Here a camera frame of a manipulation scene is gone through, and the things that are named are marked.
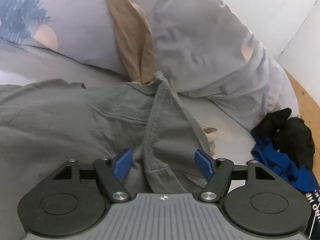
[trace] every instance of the white bed sheet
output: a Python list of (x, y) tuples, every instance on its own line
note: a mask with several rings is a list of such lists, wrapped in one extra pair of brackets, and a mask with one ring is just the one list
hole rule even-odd
[[(10, 50), (11, 46), (15, 48), (10, 43), (0, 46), (0, 84), (26, 85), (61, 78), (91, 88), (128, 81), (112, 71), (81, 64), (48, 49), (20, 46), (19, 50)], [(224, 157), (240, 165), (252, 159), (254, 140), (246, 129), (206, 98), (179, 96), (198, 122), (218, 129), (215, 158)]]

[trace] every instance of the gray gripper base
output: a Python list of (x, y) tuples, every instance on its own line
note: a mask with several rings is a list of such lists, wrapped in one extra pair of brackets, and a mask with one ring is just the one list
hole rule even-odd
[[(27, 234), (25, 240), (47, 240)], [(137, 194), (114, 204), (103, 220), (79, 235), (60, 240), (256, 240), (265, 239), (235, 228), (217, 206), (196, 201), (192, 194)], [(302, 233), (285, 240), (307, 239)]]

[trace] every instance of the wooden bed frame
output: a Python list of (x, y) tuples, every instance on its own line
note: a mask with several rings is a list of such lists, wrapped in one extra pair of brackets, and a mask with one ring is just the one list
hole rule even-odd
[(312, 138), (315, 142), (316, 152), (313, 157), (313, 173), (320, 183), (320, 107), (308, 94), (308, 92), (296, 81), (288, 72), (287, 75), (296, 93), (300, 117), (304, 120), (306, 126), (311, 129)]

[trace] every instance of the pillowcase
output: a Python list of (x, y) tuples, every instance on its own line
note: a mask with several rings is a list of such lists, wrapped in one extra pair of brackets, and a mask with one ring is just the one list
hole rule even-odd
[(298, 102), (281, 66), (223, 0), (135, 0), (150, 24), (155, 63), (177, 92), (207, 97), (244, 128)]
[(0, 38), (127, 75), (106, 0), (0, 0)]

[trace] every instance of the blue gripper pad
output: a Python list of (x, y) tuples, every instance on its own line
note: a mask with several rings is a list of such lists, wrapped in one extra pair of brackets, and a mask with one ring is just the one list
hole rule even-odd
[(206, 181), (209, 181), (214, 175), (211, 162), (206, 157), (204, 157), (201, 152), (196, 151), (195, 164)]
[(115, 164), (113, 175), (120, 181), (132, 165), (132, 151), (125, 152)]

